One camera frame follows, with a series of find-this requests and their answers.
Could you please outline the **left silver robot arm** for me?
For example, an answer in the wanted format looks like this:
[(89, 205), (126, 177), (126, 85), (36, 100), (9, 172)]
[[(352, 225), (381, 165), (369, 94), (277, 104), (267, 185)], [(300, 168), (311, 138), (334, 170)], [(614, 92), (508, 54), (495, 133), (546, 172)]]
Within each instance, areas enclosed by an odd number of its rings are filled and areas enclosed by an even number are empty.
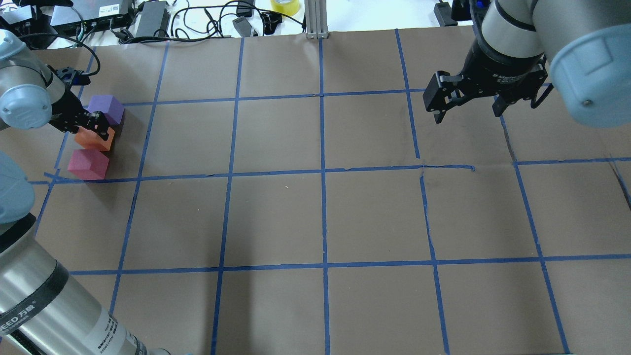
[[(1, 128), (93, 131), (109, 138), (103, 113), (88, 112), (63, 79), (1, 30)], [(35, 240), (33, 186), (1, 155), (1, 336), (28, 355), (166, 355), (147, 348)]]

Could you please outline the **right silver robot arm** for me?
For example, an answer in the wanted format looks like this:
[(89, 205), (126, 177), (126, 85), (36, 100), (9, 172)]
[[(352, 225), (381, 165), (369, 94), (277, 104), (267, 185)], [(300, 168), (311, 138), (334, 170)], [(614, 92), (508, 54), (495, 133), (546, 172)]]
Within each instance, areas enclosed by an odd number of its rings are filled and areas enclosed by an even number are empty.
[(537, 108), (554, 89), (578, 123), (630, 122), (628, 0), (455, 0), (452, 18), (473, 22), (475, 40), (460, 72), (424, 90), (436, 123), (477, 98), (495, 97), (496, 117), (520, 100)]

